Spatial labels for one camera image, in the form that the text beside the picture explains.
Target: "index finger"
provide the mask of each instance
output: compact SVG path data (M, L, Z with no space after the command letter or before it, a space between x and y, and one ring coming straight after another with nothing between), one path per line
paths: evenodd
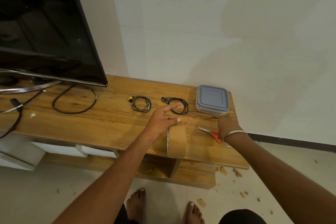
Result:
M181 102L177 102L177 103L174 103L174 104L169 104L169 105L167 105L165 107L160 108L159 111L162 114L166 114L170 110L176 109L176 108L180 107L181 105L182 105Z

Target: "person's left hand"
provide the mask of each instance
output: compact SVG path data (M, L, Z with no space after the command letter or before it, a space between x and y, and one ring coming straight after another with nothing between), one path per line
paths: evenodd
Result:
M141 136L153 144L163 132L169 127L178 124L181 119L173 115L166 114L168 111L176 109L182 105L181 102L174 103L157 109L153 112Z

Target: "bare foot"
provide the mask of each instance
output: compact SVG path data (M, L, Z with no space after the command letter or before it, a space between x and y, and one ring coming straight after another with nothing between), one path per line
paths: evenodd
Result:
M193 202L188 203L185 224L205 224L200 209Z
M146 192L144 188L137 190L132 194L132 196L127 200L126 210L127 216L130 220L135 220L139 224L142 224L142 219L144 216Z

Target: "left arm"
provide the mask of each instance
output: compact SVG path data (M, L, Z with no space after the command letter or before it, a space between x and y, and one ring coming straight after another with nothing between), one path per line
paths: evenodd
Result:
M181 103L175 103L155 110L137 139L53 224L114 223L148 148L167 128L180 121L179 118L166 113L180 105Z

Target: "right arm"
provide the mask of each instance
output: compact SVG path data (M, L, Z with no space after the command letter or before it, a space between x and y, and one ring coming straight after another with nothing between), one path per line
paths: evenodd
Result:
M242 130L229 115L218 120L219 137ZM229 143L251 165L295 224L336 223L336 196L256 144L244 133L229 135Z

